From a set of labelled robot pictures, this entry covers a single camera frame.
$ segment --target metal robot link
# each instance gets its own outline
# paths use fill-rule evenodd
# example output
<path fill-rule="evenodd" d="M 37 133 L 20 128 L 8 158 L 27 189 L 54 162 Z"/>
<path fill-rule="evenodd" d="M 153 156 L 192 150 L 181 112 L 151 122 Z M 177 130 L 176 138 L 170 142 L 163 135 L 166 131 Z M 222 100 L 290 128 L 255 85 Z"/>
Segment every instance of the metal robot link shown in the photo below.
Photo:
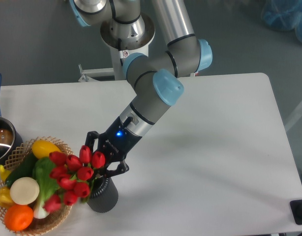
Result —
<path fill-rule="evenodd" d="M 207 41 L 197 39 L 183 0 L 152 0 L 167 51 L 149 58 L 154 38 L 152 20 L 140 11 L 139 0 L 70 0 L 82 26 L 101 25 L 103 41 L 110 48 L 116 80 L 127 80 L 136 97 L 102 134 L 88 133 L 86 145 L 105 154 L 98 173 L 109 178 L 129 170 L 128 152 L 182 95 L 178 77 L 210 66 L 212 52 Z M 108 170 L 119 162 L 115 170 Z"/>

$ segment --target wicker basket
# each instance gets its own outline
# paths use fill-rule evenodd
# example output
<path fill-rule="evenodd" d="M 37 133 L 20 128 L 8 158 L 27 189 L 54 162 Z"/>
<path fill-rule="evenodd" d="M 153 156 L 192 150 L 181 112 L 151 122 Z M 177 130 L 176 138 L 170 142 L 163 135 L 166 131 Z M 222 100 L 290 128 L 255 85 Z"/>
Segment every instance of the wicker basket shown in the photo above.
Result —
<path fill-rule="evenodd" d="M 4 167 L 7 170 L 14 170 L 23 160 L 23 158 L 31 152 L 32 144 L 36 140 L 47 140 L 55 144 L 62 152 L 65 154 L 73 154 L 71 149 L 68 147 L 67 144 L 65 144 L 63 141 L 52 138 L 52 137 L 38 137 L 36 139 L 32 139 L 30 141 L 26 141 L 25 143 L 22 143 L 20 147 L 17 147 L 12 154 L 8 157 L 8 159 L 5 162 Z M 0 188 L 4 186 L 4 183 L 2 180 L 0 180 Z M 66 206 L 62 204 L 61 208 L 58 211 L 55 211 L 51 214 L 49 214 L 45 219 L 33 219 L 32 223 L 29 227 L 27 227 L 23 231 L 11 231 L 14 232 L 17 236 L 39 236 L 43 235 L 50 230 L 56 228 L 61 222 L 65 220 L 65 218 L 68 216 L 70 212 L 71 206 Z M 6 213 L 7 209 L 0 207 L 0 220 L 4 224 L 4 215 Z"/>

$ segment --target green cucumber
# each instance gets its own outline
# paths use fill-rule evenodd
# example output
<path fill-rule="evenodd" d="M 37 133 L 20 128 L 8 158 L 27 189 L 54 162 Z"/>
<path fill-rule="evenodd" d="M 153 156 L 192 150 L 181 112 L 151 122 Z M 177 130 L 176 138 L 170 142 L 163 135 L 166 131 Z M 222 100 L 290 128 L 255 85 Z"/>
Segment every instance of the green cucumber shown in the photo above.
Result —
<path fill-rule="evenodd" d="M 12 171 L 10 175 L 6 178 L 4 183 L 7 185 L 7 187 L 10 188 L 14 181 L 19 178 L 31 177 L 33 168 L 37 160 L 38 159 L 34 156 L 32 152 L 26 157 L 24 157 L 20 165 L 14 171 Z"/>

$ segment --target yellow pepper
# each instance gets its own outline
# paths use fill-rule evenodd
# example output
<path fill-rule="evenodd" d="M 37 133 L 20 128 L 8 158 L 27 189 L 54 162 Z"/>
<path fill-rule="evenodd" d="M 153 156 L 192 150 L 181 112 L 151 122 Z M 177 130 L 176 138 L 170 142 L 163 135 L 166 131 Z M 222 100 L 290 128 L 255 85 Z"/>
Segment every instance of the yellow pepper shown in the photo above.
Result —
<path fill-rule="evenodd" d="M 3 165 L 0 165 L 0 178 L 3 182 L 5 182 L 5 179 L 9 176 L 10 173 L 11 171 L 6 170 Z"/>
<path fill-rule="evenodd" d="M 13 205 L 15 203 L 10 196 L 10 189 L 7 186 L 0 188 L 0 207 L 8 209 Z"/>

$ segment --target gray floor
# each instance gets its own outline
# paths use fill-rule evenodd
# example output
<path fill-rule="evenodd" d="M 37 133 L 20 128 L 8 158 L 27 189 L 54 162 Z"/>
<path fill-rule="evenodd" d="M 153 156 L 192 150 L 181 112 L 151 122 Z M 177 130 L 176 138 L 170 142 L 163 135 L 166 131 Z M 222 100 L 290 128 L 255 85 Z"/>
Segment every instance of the gray floor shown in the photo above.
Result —
<path fill-rule="evenodd" d="M 142 11 L 155 22 L 150 56 L 166 50 L 150 0 Z M 270 78 L 282 120 L 302 100 L 302 44 L 294 32 L 277 32 L 260 19 L 261 0 L 185 0 L 198 38 L 213 63 L 200 75 L 263 72 Z M 77 82 L 84 69 L 111 67 L 99 26 L 81 28 L 63 0 L 0 0 L 0 72 L 3 85 Z M 288 132 L 302 173 L 302 119 Z"/>

